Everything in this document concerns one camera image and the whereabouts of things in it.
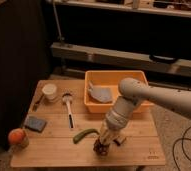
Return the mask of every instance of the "orange fruit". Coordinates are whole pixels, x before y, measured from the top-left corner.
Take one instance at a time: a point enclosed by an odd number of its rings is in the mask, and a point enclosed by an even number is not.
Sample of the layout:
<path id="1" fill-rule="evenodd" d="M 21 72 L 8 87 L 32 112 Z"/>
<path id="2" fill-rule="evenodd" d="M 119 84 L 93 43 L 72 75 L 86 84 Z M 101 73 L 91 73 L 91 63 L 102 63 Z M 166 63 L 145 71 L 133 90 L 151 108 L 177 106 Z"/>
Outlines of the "orange fruit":
<path id="1" fill-rule="evenodd" d="M 23 129 L 21 128 L 13 129 L 8 134 L 8 142 L 11 145 L 19 144 L 24 140 L 25 136 L 26 134 Z"/>

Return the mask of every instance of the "table leg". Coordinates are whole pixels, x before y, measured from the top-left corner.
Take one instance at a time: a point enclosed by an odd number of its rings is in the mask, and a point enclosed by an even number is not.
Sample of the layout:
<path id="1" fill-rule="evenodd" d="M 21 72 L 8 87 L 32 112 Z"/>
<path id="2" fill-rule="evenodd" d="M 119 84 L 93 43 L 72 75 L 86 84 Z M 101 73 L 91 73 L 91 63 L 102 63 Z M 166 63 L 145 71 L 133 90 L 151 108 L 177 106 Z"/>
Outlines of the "table leg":
<path id="1" fill-rule="evenodd" d="M 144 170 L 145 167 L 146 167 L 146 166 L 138 166 L 138 167 L 136 168 L 136 171 L 142 171 L 142 170 Z"/>

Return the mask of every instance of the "brush handle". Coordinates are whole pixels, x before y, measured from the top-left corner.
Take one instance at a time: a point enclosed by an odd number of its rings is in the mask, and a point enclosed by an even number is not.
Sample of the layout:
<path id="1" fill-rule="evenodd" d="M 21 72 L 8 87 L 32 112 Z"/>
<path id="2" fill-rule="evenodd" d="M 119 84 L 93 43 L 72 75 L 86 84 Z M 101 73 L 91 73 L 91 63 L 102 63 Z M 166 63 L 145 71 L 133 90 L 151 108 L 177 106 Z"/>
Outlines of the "brush handle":
<path id="1" fill-rule="evenodd" d="M 68 115 L 68 119 L 69 119 L 70 128 L 73 128 L 73 118 L 71 114 Z"/>
<path id="2" fill-rule="evenodd" d="M 67 105 L 67 110 L 68 110 L 68 121 L 69 121 L 69 126 L 70 126 L 70 128 L 73 128 L 74 125 L 73 125 L 72 111 L 71 111 L 71 108 L 70 108 L 70 102 L 67 101 L 67 102 L 66 102 L 66 105 Z"/>

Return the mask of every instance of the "white cup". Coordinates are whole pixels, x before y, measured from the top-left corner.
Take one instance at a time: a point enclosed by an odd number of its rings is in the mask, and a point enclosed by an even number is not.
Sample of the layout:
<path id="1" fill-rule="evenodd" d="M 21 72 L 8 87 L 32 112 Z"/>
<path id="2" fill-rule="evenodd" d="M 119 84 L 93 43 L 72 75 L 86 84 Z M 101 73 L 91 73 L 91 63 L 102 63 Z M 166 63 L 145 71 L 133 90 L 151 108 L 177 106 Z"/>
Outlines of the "white cup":
<path id="1" fill-rule="evenodd" d="M 47 100 L 52 101 L 57 97 L 57 86 L 55 84 L 45 84 L 42 93 Z"/>

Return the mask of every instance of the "black cable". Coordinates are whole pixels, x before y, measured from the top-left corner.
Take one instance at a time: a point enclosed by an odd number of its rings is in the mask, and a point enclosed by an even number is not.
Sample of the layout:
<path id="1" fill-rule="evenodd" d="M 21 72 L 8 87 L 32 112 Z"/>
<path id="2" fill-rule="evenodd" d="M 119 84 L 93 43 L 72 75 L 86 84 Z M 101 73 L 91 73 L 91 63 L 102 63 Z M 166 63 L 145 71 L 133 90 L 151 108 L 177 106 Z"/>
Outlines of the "black cable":
<path id="1" fill-rule="evenodd" d="M 178 169 L 179 171 L 180 171 L 180 168 L 179 168 L 178 163 L 177 163 L 177 160 L 176 160 L 176 158 L 175 158 L 175 146 L 176 146 L 176 144 L 177 144 L 179 141 L 181 141 L 181 142 L 182 142 L 182 151 L 183 151 L 185 157 L 191 162 L 191 158 L 190 158 L 190 156 L 187 155 L 187 153 L 186 153 L 186 151 L 185 151 L 185 148 L 184 148 L 184 141 L 185 141 L 185 140 L 186 140 L 186 141 L 191 141 L 191 138 L 186 138 L 186 137 L 185 137 L 186 134 L 187 134 L 187 132 L 188 132 L 190 129 L 191 129 L 191 126 L 186 129 L 186 131 L 184 132 L 182 138 L 178 138 L 178 139 L 174 142 L 174 144 L 173 144 L 173 148 L 172 148 L 173 160 L 174 160 L 175 165 L 176 165 L 176 167 L 177 167 L 177 169 Z"/>

